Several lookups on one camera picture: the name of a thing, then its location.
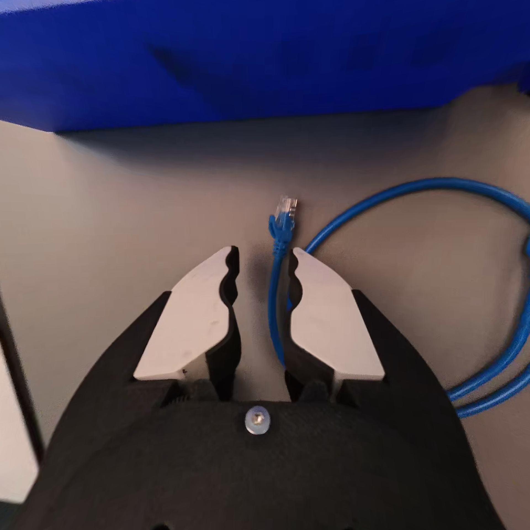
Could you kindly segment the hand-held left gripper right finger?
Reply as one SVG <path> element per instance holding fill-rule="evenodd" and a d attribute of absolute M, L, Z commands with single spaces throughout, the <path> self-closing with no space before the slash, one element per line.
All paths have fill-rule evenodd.
<path fill-rule="evenodd" d="M 289 256 L 286 369 L 300 383 L 381 381 L 385 370 L 352 287 L 301 248 Z"/>

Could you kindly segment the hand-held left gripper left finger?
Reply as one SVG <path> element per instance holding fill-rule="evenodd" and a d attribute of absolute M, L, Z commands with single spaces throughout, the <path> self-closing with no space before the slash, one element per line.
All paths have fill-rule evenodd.
<path fill-rule="evenodd" d="M 139 381 L 209 379 L 235 374 L 241 338 L 234 312 L 238 247 L 224 247 L 172 288 L 134 371 Z"/>

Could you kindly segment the blue plastic bin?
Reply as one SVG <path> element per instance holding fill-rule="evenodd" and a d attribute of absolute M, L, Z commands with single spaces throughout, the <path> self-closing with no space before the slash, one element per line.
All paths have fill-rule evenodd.
<path fill-rule="evenodd" d="M 529 1 L 1 1 L 1 120 L 49 132 L 529 90 Z"/>

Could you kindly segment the white rounded plate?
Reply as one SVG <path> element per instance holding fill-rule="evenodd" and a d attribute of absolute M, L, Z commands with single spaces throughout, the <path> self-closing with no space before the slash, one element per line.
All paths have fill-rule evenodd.
<path fill-rule="evenodd" d="M 36 454 L 1 350 L 1 501 L 22 504 L 38 470 Z"/>

